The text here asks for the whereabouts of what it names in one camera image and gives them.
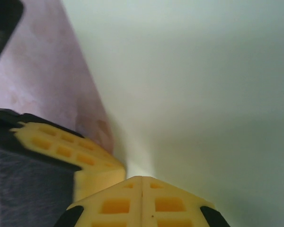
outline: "yellow foam piece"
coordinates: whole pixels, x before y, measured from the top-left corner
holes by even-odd
[[[74,201],[125,179],[122,163],[93,141],[43,123],[24,123],[11,129],[27,149],[80,166],[74,175]]]
[[[136,176],[72,204],[75,227],[209,227],[200,207],[214,205],[152,177]]]

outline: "white wall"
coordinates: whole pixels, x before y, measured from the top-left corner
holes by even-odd
[[[129,175],[284,227],[284,0],[63,0]]]

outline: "black corner piece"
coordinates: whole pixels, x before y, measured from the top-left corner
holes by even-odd
[[[230,227],[222,214],[217,210],[207,206],[200,207],[200,210],[210,227]]]
[[[70,208],[61,215],[54,227],[75,227],[83,211],[83,206]]]
[[[20,21],[23,10],[20,0],[0,0],[0,54]]]

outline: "black plastic part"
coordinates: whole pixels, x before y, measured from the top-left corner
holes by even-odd
[[[27,150],[0,127],[0,227],[51,227],[72,203],[80,167]]]
[[[75,227],[83,211],[83,206],[70,208],[61,215],[54,227]]]
[[[24,6],[19,0],[0,0],[0,54],[13,34]]]
[[[18,122],[24,122],[24,123],[37,122],[37,123],[49,124],[49,125],[52,125],[53,127],[56,127],[63,131],[69,132],[75,136],[79,136],[83,138],[83,136],[80,133],[64,128],[58,124],[45,120],[41,117],[37,117],[30,113],[25,113],[25,114],[20,115],[13,110],[0,109],[0,126],[6,126],[6,127],[11,127],[11,128],[23,127],[23,125],[19,124]]]
[[[210,227],[230,227],[219,211],[207,206],[200,207],[200,210]]]

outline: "yellow plastic part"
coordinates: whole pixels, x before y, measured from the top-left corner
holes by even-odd
[[[72,204],[75,227],[209,227],[200,207],[214,205],[152,177],[136,176]]]
[[[23,125],[11,131],[25,148],[82,168],[74,175],[74,201],[125,179],[124,166],[93,141],[48,124],[30,122]]]

